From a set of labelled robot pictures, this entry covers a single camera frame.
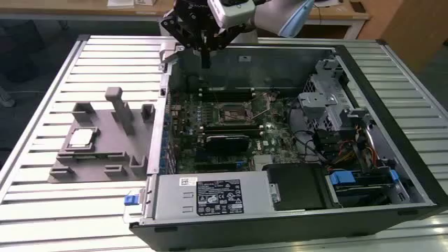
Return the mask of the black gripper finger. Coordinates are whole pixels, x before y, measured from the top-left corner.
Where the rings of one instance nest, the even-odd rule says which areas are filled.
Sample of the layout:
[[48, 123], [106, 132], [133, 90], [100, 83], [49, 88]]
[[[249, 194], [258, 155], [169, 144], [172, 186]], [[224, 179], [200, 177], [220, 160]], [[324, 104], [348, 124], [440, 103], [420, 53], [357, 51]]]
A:
[[218, 27], [214, 26], [210, 30], [205, 32], [205, 68], [210, 68], [210, 57], [212, 52], [222, 50], [233, 41], [236, 36], [242, 32], [242, 25], [236, 25], [230, 28], [220, 31]]
[[161, 19], [160, 25], [176, 40], [184, 45], [185, 48], [193, 49], [201, 58], [201, 68], [205, 68], [205, 41], [204, 33], [192, 34], [182, 28], [181, 20], [177, 18], [174, 11], [169, 11]]

